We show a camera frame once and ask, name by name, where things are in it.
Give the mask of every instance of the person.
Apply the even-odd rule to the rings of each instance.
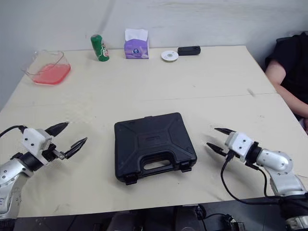
[[[308,132],[308,36],[278,40],[265,65],[266,76]]]

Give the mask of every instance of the white wall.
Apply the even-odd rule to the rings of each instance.
[[[308,30],[307,0],[0,0],[0,109],[34,50],[122,48],[126,27],[151,47],[246,44],[262,65],[275,39]]]

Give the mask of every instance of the black shirt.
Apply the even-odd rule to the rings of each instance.
[[[308,36],[302,33],[278,41],[274,52],[265,59],[266,67],[272,59],[286,71],[281,86],[308,104]]]

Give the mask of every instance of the green can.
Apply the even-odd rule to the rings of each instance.
[[[92,35],[91,43],[98,60],[102,62],[107,61],[109,59],[109,54],[102,37],[100,35]]]

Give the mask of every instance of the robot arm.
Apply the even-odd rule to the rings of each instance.
[[[21,190],[26,181],[44,165],[56,158],[69,159],[86,142],[84,138],[71,146],[65,153],[56,150],[51,141],[68,123],[60,123],[46,130],[23,127],[22,144],[27,148],[25,154],[17,153],[0,166],[0,229],[16,219],[21,203]]]
[[[228,135],[225,145],[230,151],[224,153],[222,148],[207,143],[209,147],[216,153],[227,156],[227,159],[238,157],[252,169],[258,170],[259,167],[263,167],[270,175],[274,198],[279,199],[277,204],[280,206],[282,217],[286,220],[288,230],[308,230],[308,193],[293,172],[291,157],[280,151],[262,149],[244,133],[227,128],[216,128],[216,130]]]

